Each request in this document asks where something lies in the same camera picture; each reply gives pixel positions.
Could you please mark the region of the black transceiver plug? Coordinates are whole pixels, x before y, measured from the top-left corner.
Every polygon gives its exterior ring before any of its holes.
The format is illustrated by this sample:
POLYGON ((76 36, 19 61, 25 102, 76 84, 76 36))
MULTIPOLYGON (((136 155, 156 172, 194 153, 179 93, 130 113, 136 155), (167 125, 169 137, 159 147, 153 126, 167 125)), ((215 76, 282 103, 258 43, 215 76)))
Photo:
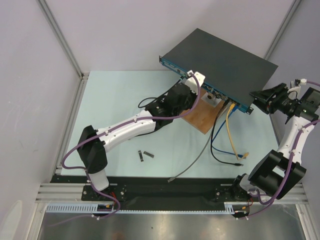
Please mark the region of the black transceiver plug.
POLYGON ((141 162, 144 162, 144 158, 143 158, 142 151, 139 150, 139 151, 138 151, 138 154, 139 154, 140 161, 141 161, 141 162))

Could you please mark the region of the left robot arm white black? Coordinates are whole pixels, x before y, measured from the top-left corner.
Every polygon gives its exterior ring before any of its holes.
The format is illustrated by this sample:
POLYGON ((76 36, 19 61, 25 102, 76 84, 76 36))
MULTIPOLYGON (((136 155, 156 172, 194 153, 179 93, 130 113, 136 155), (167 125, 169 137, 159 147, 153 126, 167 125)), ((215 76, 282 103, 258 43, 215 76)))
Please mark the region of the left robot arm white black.
POLYGON ((92 194, 97 199, 105 200, 110 195, 110 184, 105 171, 108 164, 107 153, 129 139, 156 132, 172 123, 183 111, 192 109, 198 92, 195 84, 177 83, 163 98, 118 125, 100 129, 89 125, 84 128, 79 139, 79 143, 84 144, 77 152, 94 186, 92 194))

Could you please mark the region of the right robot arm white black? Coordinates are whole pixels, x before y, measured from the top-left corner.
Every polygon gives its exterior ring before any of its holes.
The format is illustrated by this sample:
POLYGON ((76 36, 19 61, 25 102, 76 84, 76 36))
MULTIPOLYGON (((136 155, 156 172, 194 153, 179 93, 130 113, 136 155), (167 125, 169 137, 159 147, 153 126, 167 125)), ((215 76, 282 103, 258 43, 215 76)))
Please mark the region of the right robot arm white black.
POLYGON ((253 91, 256 105, 270 115, 280 111, 287 116, 285 134, 277 150, 271 150, 250 174, 239 175, 229 188, 236 201, 258 198, 262 205, 283 198, 306 174, 302 151, 307 137, 319 123, 320 92, 310 87, 301 99, 292 99, 293 90, 281 83, 266 90, 253 91))

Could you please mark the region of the black transceiver plug slanted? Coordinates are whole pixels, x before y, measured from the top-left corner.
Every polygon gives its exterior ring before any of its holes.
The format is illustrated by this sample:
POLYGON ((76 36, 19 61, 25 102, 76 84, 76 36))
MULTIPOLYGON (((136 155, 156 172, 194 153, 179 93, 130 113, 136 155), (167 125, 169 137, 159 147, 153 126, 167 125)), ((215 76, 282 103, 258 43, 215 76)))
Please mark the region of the black transceiver plug slanted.
POLYGON ((144 151, 143 154, 148 156, 148 157, 150 157, 150 158, 154 158, 155 157, 152 153, 149 153, 147 151, 144 151))

